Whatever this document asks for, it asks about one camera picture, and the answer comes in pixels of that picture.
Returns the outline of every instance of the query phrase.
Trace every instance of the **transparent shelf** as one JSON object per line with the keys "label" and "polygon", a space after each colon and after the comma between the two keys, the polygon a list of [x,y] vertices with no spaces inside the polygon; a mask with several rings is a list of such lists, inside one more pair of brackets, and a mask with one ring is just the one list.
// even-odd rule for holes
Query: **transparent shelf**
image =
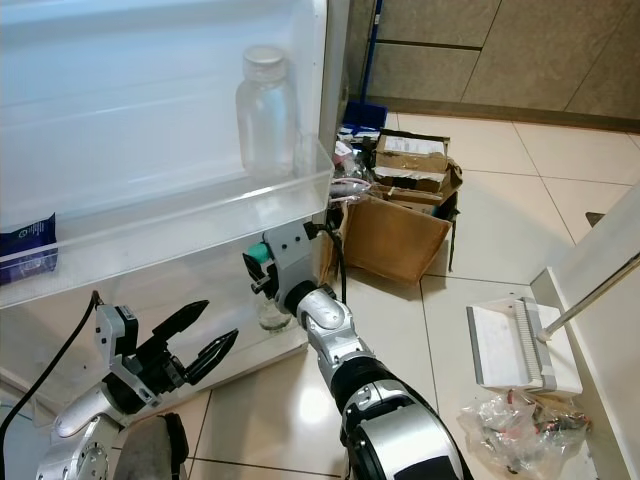
{"label": "transparent shelf", "polygon": [[[0,308],[215,247],[324,210],[333,165],[316,138],[303,137],[295,163],[296,172],[288,178],[261,181],[240,173],[222,181],[202,178],[192,188],[136,202],[92,212],[56,212],[57,243],[0,258],[2,268],[29,269],[34,268],[33,262],[57,255],[55,270],[1,286]],[[36,253],[42,254],[37,260],[23,258]]]}

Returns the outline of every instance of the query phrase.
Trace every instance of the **refrigerator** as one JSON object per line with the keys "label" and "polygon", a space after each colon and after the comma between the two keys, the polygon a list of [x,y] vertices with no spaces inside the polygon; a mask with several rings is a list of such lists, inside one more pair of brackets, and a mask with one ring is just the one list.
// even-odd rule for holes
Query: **refrigerator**
{"label": "refrigerator", "polygon": [[[277,333],[260,328],[241,253],[263,231],[325,209],[348,6],[2,3],[0,227],[10,232],[53,213],[57,222],[54,245],[0,258],[1,268],[26,254],[56,261],[52,272],[0,287],[4,390],[30,387],[94,289],[136,314],[138,344],[180,307],[209,300],[169,343],[184,364],[239,329],[227,358],[197,386],[165,395],[163,407],[306,348],[295,320]],[[293,177],[255,179],[242,168],[235,91],[242,53],[257,44],[279,46],[290,60],[299,130]],[[93,322],[37,392],[43,412],[55,415],[105,375]]]}

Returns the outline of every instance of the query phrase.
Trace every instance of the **plastic bottle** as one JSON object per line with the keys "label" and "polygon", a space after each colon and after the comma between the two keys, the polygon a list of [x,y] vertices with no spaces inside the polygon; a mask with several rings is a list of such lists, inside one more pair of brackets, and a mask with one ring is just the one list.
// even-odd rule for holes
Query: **plastic bottle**
{"label": "plastic bottle", "polygon": [[291,175],[296,108],[285,53],[271,46],[250,47],[243,71],[245,80],[236,92],[242,164],[252,177]]}

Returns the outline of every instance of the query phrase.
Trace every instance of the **plastic bag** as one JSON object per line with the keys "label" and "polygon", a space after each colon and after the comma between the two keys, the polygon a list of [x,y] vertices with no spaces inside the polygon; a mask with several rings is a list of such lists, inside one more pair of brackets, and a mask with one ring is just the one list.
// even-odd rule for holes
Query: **plastic bag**
{"label": "plastic bag", "polygon": [[373,176],[347,142],[336,141],[333,155],[336,165],[331,182],[330,203],[357,203],[371,189]]}
{"label": "plastic bag", "polygon": [[516,390],[463,408],[458,421],[483,463],[532,480],[559,477],[591,426],[567,403]]}

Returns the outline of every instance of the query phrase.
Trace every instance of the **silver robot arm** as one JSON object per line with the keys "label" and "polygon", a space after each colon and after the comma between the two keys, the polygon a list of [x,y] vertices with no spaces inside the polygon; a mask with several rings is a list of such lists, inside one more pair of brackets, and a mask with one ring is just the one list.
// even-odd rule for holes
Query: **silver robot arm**
{"label": "silver robot arm", "polygon": [[471,480],[455,441],[431,406],[376,359],[351,310],[312,273],[318,229],[295,222],[270,230],[244,255],[254,293],[295,315],[342,415],[340,440],[359,480]]}
{"label": "silver robot arm", "polygon": [[[56,418],[37,480],[106,480],[115,466],[109,465],[111,447],[134,415],[146,406],[158,407],[164,393],[185,383],[195,385],[222,361],[238,336],[237,330],[207,345],[188,367],[167,349],[169,338],[195,322],[208,304],[204,300],[183,307],[139,347],[138,319],[126,306],[96,307],[95,341],[110,373]],[[170,422],[178,425],[170,433],[184,435],[179,417],[168,418]],[[186,440],[181,450],[186,458]]]}

